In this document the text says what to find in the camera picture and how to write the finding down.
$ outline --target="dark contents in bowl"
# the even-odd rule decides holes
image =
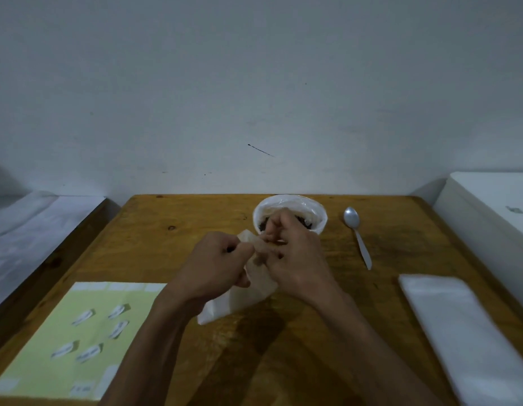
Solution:
[[[307,225],[307,223],[305,222],[305,218],[298,217],[297,215],[295,217],[297,218],[297,220],[299,222],[301,222],[301,225],[303,225],[306,229],[309,230],[310,228],[312,228],[312,222]],[[265,220],[258,226],[258,228],[260,228],[260,231],[262,231],[262,232],[265,231],[265,227],[267,226],[267,221],[269,221],[269,217],[265,218]]]

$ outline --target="wall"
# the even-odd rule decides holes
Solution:
[[[523,0],[0,0],[0,194],[455,170],[523,170]]]

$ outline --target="hand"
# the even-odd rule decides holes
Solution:
[[[171,291],[170,295],[181,303],[195,301],[195,310],[199,313],[205,302],[222,295],[233,285],[250,285],[244,266],[253,254],[253,245],[239,241],[235,235],[209,232],[162,292],[165,295]]]
[[[283,240],[287,243],[266,256],[269,273],[284,292],[317,306],[335,288],[340,291],[319,236],[307,230],[289,209],[275,212],[267,221],[261,237],[265,241]]]

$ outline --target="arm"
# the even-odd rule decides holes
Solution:
[[[243,267],[253,253],[234,235],[207,234],[154,300],[99,405],[163,405],[184,328],[208,300],[232,285],[248,286]]]
[[[284,292],[317,310],[342,342],[347,352],[344,361],[368,404],[442,404],[340,289],[317,234],[303,227],[290,211],[281,209],[267,222],[264,238],[287,242],[278,252],[265,256],[271,276]]]

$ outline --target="plastic-lined bowl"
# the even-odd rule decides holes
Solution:
[[[265,218],[270,217],[273,212],[280,208],[289,208],[295,215],[303,217],[305,221],[312,223],[309,231],[322,233],[328,221],[326,209],[314,199],[301,197],[300,195],[274,195],[265,198],[254,208],[252,221],[256,232],[261,234],[260,224]]]

